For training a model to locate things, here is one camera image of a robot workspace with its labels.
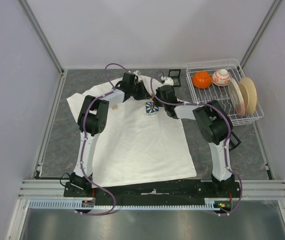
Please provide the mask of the white t-shirt with flower print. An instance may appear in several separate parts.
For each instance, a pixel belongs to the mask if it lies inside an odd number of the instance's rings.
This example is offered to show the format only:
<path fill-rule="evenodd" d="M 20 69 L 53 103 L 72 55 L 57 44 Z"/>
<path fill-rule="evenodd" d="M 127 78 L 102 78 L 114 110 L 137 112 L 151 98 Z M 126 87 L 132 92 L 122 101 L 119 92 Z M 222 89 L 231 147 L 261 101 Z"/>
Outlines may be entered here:
<path fill-rule="evenodd" d="M 150 99 L 129 98 L 109 108 L 93 156 L 92 179 L 102 187 L 191 178 L 197 175 L 183 123 Z"/>

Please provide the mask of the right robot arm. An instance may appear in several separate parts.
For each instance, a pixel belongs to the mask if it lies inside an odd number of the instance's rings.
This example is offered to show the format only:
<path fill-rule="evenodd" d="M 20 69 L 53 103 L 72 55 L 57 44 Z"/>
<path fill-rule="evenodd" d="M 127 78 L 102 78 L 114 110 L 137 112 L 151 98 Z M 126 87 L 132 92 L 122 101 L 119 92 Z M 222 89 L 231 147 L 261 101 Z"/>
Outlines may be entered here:
<path fill-rule="evenodd" d="M 179 101 L 174 87 L 156 89 L 155 105 L 163 107 L 173 119 L 195 120 L 203 139 L 208 142 L 212 159 L 211 190 L 217 197 L 237 190 L 235 175 L 230 169 L 229 141 L 233 125 L 216 100 L 201 106 Z"/>

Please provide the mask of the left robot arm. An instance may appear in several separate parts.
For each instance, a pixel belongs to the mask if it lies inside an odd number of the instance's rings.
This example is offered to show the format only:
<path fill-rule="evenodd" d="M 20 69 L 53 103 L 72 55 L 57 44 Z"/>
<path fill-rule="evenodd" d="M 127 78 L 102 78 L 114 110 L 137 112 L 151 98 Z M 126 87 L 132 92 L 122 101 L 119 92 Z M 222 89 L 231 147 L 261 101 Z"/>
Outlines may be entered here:
<path fill-rule="evenodd" d="M 69 177 L 70 184 L 82 197 L 92 192 L 90 176 L 93 173 L 93 158 L 100 134 L 107 125 L 109 108 L 133 97 L 135 100 L 149 99 L 151 95 L 139 80 L 139 72 L 125 72 L 122 79 L 108 93 L 101 96 L 87 95 L 82 103 L 77 124 L 80 130 L 80 147 L 76 167 Z"/>

